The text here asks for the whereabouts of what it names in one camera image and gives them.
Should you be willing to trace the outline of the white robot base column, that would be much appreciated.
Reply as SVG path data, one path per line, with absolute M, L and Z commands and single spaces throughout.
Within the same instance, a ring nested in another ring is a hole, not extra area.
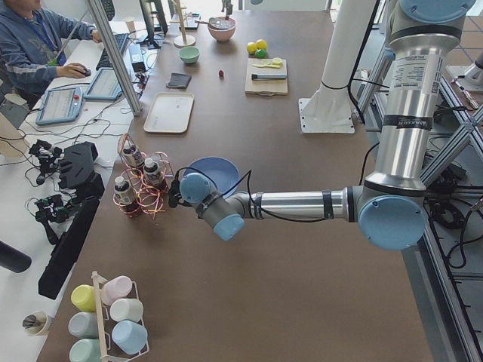
M 357 68 L 365 34 L 379 7 L 375 0 L 343 1 L 334 25 L 319 89 L 299 99 L 304 133 L 354 133 L 349 82 Z

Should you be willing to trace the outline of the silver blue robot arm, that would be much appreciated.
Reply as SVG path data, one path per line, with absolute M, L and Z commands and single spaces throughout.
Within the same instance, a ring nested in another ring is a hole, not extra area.
M 178 173 L 170 207 L 192 208 L 223 240 L 245 220 L 355 222 L 372 244 L 403 250 L 423 236 L 420 177 L 447 54 L 460 42 L 471 1 L 397 1 L 386 34 L 395 55 L 374 171 L 360 186 L 320 192 L 233 192 L 226 197 L 197 168 Z

